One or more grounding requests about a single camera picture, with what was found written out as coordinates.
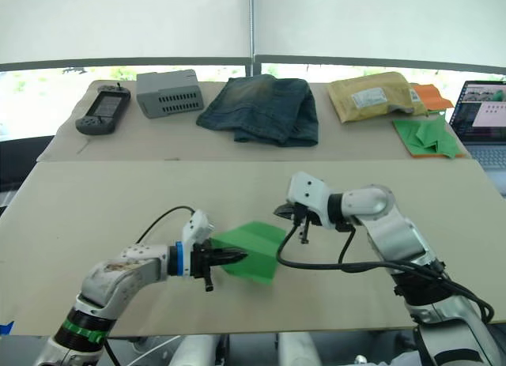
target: green stripe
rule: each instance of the green stripe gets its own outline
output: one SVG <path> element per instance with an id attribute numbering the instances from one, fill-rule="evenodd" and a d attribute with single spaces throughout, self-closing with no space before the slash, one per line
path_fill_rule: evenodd
<path id="1" fill-rule="evenodd" d="M 62 327 L 64 327 L 67 330 L 70 330 L 75 334 L 79 334 L 80 336 L 86 337 L 88 338 L 89 342 L 93 342 L 96 344 L 100 344 L 108 336 L 108 332 L 106 332 L 105 330 L 90 330 L 81 328 L 80 326 L 71 323 L 68 319 L 65 319 L 65 322 L 62 324 Z"/>

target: white roller blind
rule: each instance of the white roller blind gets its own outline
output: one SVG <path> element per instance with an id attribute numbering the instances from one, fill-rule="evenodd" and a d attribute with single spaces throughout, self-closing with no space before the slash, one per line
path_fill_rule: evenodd
<path id="1" fill-rule="evenodd" d="M 249 0 L 0 0 L 0 69 L 65 59 L 245 63 L 249 17 Z"/>
<path id="2" fill-rule="evenodd" d="M 254 0 L 255 61 L 506 73 L 506 0 Z"/>

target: device screen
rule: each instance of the device screen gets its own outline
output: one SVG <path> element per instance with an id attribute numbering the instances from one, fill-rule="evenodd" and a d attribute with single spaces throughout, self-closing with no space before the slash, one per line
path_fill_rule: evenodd
<path id="1" fill-rule="evenodd" d="M 451 127 L 463 141 L 506 140 L 506 84 L 466 85 Z"/>
<path id="2" fill-rule="evenodd" d="M 116 109 L 118 109 L 121 99 L 121 96 L 103 95 L 96 106 L 93 115 L 98 115 L 100 117 L 112 117 Z"/>

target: laptop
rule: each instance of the laptop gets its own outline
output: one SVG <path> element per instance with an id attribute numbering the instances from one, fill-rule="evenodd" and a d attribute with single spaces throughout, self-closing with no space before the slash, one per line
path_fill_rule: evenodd
<path id="1" fill-rule="evenodd" d="M 466 81 L 450 125 L 506 196 L 506 81 Z"/>

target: beige table surface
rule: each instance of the beige table surface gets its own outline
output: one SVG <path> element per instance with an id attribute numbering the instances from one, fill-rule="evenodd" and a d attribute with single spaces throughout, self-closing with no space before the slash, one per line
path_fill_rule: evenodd
<path id="1" fill-rule="evenodd" d="M 86 114 L 96 99 L 99 85 L 116 81 L 94 81 L 69 119 L 39 157 L 41 160 L 369 160 L 409 159 L 392 119 L 408 115 L 385 115 L 341 124 L 330 102 L 326 84 L 311 84 L 319 120 L 319 144 L 310 148 L 278 148 L 260 143 L 237 143 L 233 133 L 207 130 L 195 124 L 202 111 L 191 111 L 159 119 L 147 119 L 135 99 L 135 81 L 122 82 L 132 92 L 132 101 L 114 134 L 86 136 L 75 128 L 75 120 Z M 213 101 L 225 83 L 200 83 L 204 104 Z"/>
<path id="2" fill-rule="evenodd" d="M 389 186 L 450 275 L 489 301 L 506 320 L 506 205 L 474 160 L 343 162 L 41 162 L 0 219 L 0 323 L 13 334 L 52 334 L 96 263 L 132 244 L 166 209 L 188 204 L 209 213 L 217 231 L 261 220 L 291 223 L 272 211 L 289 177 L 306 171 L 336 190 Z M 174 244 L 186 213 L 156 227 L 149 243 Z M 332 262 L 345 233 L 313 228 L 286 257 Z M 347 260 L 374 260 L 362 228 Z M 272 285 L 214 269 L 202 280 L 170 278 L 143 289 L 112 335 L 349 330 L 411 326 L 384 270 L 365 274 L 279 266 Z"/>

